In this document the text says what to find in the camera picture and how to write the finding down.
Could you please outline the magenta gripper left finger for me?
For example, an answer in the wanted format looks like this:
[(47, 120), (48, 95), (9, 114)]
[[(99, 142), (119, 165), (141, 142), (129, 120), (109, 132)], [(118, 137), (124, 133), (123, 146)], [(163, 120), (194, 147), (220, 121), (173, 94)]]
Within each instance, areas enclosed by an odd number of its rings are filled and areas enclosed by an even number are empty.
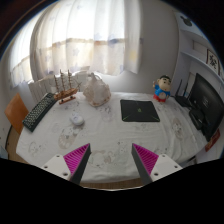
[(90, 144), (86, 144), (64, 156), (56, 154), (42, 169), (79, 185), (90, 154)]

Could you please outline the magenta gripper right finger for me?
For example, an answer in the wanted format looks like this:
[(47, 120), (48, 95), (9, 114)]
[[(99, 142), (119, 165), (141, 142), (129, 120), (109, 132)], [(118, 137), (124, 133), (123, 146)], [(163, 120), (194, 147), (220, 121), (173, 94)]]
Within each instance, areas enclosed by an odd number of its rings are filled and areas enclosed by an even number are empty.
[(150, 184), (182, 169), (166, 154), (157, 155), (137, 144), (132, 144), (131, 153), (143, 185)]

